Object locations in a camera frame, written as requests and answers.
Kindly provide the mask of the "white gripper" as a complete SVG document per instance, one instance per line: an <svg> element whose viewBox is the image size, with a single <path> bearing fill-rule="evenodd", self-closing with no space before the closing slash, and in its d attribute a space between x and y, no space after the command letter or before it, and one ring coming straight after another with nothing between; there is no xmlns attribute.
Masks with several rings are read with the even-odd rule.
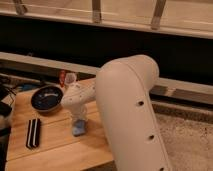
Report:
<svg viewBox="0 0 213 171"><path fill-rule="evenodd" d="M95 86L93 83L84 86L75 82L68 86L61 100L61 105L70 111L74 128L85 127L87 121L86 104L94 100Z"/></svg>

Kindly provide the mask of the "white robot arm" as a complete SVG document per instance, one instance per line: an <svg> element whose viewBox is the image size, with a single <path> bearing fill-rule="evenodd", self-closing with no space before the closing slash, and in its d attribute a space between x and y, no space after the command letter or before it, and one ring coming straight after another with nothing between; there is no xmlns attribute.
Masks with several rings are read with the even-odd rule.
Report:
<svg viewBox="0 0 213 171"><path fill-rule="evenodd" d="M158 78L157 63L135 55L104 64L92 84L65 91L61 104L74 118L96 102L118 171L173 171L149 96Z"/></svg>

